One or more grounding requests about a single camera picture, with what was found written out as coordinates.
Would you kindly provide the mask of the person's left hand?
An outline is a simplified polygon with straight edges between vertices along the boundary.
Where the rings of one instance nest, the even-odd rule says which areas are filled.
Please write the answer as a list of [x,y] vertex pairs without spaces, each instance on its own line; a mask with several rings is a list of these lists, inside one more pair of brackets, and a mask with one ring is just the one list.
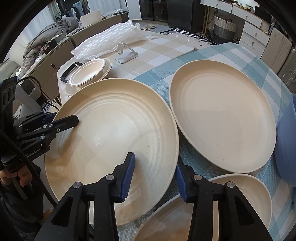
[[8,186],[12,182],[12,178],[20,178],[19,183],[22,187],[31,183],[33,176],[26,166],[23,166],[15,173],[10,173],[6,169],[0,172],[1,183]]

